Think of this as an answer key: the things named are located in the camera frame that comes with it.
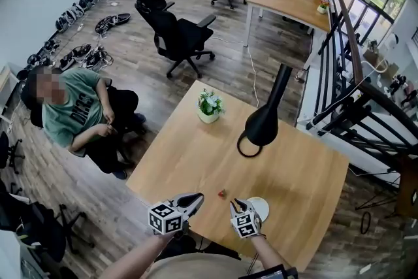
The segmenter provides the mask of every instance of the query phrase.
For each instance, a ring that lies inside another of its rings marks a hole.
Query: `small potted plant on table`
[[[329,6],[329,1],[321,0],[321,4],[318,6],[317,11],[321,14],[327,13],[327,8]]]
[[[215,95],[215,92],[209,92],[206,88],[199,94],[197,107],[197,115],[204,123],[215,122],[219,115],[225,113],[222,99]]]

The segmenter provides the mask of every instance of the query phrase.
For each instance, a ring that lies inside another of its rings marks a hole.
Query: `wooden floor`
[[[112,1],[118,3],[116,8],[107,3]],[[148,119],[150,132],[144,139],[127,139],[131,157],[139,161],[196,77],[193,70],[184,65],[168,80],[165,72],[170,61],[156,53],[153,31],[136,12],[135,0],[112,1],[103,0],[89,11],[81,32],[74,35],[76,27],[72,27],[59,35],[62,46],[71,39],[59,56],[83,43],[95,45],[94,27],[104,16],[121,12],[132,14],[128,24],[113,28],[108,38],[100,43],[114,57],[113,65],[103,69],[103,75],[111,77],[117,88],[136,91],[140,97],[138,111],[145,113]],[[198,22],[208,14],[215,14],[217,20],[210,26],[215,37],[242,40],[246,19],[246,6],[242,3],[236,2],[236,9],[231,10],[224,1],[214,7],[210,6],[210,0],[167,1],[176,2],[172,12],[178,18]],[[301,68],[309,54],[310,39],[298,24],[284,22],[275,14],[266,12],[263,20],[258,22],[254,18],[253,23],[249,50],[257,71],[257,93],[260,103],[264,103],[280,63],[293,66],[295,71]],[[256,105],[246,49],[241,44],[217,40],[208,41],[206,48],[213,50],[217,58],[213,62],[204,57],[197,61],[203,73],[202,81]],[[294,124],[302,90],[302,84],[290,79],[279,107],[282,120]],[[98,277],[106,266],[150,235],[145,222],[147,204],[132,193],[124,181],[103,174],[88,158],[73,156],[51,144],[41,129],[31,125],[29,112],[22,105],[16,109],[15,116],[10,138],[23,138],[20,151],[26,159],[18,161],[21,174],[16,176],[7,168],[0,172],[1,178],[5,182],[15,180],[26,196],[54,210],[58,210],[59,203],[65,203],[72,212],[87,213],[88,220],[78,224],[78,231],[94,241],[96,247],[91,250],[79,245],[81,255],[67,251],[62,264],[70,267],[79,278]],[[301,278],[357,278],[361,267],[375,262],[361,278],[405,277],[418,251],[415,241],[402,239],[404,234],[417,234],[408,231],[411,220],[384,220],[384,215],[392,208],[373,208],[369,232],[366,235],[359,232],[362,212],[354,208],[377,190],[373,183],[349,172],[329,230]]]

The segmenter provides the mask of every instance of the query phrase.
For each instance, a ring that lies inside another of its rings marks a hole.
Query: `white disc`
[[[255,211],[260,215],[261,221],[264,222],[267,219],[269,211],[267,201],[260,197],[252,197],[248,201],[253,204]]]

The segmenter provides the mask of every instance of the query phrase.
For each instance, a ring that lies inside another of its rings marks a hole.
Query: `seated man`
[[[125,127],[139,129],[145,116],[134,114],[138,96],[109,87],[95,72],[74,68],[35,67],[28,75],[29,93],[42,103],[46,134],[63,148],[82,148],[104,173],[126,179],[125,164],[118,161],[115,135]]]

